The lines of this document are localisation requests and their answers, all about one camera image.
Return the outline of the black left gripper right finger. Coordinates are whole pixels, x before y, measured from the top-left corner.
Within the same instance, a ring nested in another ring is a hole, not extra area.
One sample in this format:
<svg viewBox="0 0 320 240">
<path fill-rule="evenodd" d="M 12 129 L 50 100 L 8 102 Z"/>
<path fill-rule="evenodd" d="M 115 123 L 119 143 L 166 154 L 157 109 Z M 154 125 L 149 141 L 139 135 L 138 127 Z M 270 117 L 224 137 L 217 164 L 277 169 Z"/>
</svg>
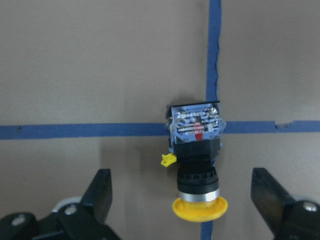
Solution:
<svg viewBox="0 0 320 240">
<path fill-rule="evenodd" d="M 263 167 L 252 170 L 250 197 L 273 235 L 277 235 L 296 200 Z"/>
</svg>

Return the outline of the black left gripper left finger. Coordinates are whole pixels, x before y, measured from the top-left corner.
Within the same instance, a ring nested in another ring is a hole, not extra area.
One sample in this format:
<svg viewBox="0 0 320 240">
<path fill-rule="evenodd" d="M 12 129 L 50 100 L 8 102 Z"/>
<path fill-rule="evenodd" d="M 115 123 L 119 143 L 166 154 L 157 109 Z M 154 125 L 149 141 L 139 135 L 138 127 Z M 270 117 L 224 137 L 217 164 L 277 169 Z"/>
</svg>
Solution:
<svg viewBox="0 0 320 240">
<path fill-rule="evenodd" d="M 112 175 L 109 168 L 99 169 L 80 200 L 80 204 L 104 225 L 112 205 Z"/>
</svg>

